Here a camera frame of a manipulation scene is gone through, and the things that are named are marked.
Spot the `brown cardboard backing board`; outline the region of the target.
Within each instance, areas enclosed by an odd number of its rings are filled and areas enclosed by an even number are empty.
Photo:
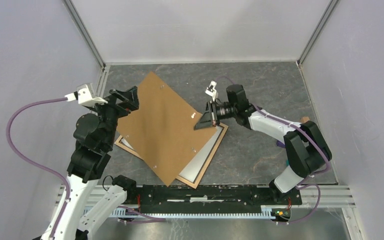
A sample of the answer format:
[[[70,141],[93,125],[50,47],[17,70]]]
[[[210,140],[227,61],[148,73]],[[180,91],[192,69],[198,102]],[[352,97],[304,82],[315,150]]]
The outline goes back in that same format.
[[[217,129],[195,130],[202,114],[154,72],[138,85],[137,96],[139,108],[119,118],[116,130],[169,186]]]

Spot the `landscape photo print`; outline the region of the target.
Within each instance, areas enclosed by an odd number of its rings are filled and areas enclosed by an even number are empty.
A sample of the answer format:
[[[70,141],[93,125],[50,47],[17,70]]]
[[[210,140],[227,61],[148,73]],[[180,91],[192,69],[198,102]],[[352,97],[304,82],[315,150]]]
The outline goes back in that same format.
[[[201,148],[189,146],[185,142],[157,144],[149,149],[135,150],[126,138],[119,136],[115,145],[145,162],[153,173],[169,186],[177,179],[180,182],[197,188],[210,162],[215,156],[228,126],[221,124],[210,130],[201,132]]]

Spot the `wooden picture frame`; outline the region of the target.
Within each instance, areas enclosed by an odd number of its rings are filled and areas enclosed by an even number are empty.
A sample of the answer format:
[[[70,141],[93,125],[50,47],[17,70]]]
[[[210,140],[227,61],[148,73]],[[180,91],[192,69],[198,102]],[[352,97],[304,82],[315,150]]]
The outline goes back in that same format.
[[[119,126],[115,145],[145,162],[169,186],[174,180],[197,188],[218,150],[226,124],[194,130],[192,123],[172,126]]]

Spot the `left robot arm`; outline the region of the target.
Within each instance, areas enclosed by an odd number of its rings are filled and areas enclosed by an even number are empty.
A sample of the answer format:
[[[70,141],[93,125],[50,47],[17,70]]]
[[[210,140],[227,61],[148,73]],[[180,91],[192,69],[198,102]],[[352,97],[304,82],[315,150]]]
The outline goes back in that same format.
[[[70,158],[64,188],[56,212],[40,240],[92,240],[110,214],[122,203],[131,204],[137,198],[136,182],[119,176],[104,196],[88,211],[87,201],[98,185],[113,149],[119,118],[139,109],[138,88],[125,91],[112,89],[106,97],[96,95],[87,83],[66,95],[69,102],[91,112],[82,115],[76,122],[73,133],[75,150]]]

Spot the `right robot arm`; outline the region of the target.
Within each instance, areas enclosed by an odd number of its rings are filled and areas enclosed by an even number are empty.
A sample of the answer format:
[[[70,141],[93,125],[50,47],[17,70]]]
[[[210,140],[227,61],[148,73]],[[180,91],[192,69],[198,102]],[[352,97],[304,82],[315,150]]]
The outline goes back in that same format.
[[[211,97],[204,114],[195,124],[195,130],[215,127],[224,119],[249,130],[264,133],[284,145],[288,166],[269,183],[269,199],[282,204],[293,188],[311,176],[330,170],[332,153],[319,127],[313,121],[294,122],[273,115],[250,103],[241,84],[226,88],[227,101],[218,100],[216,82],[212,81],[205,93]]]

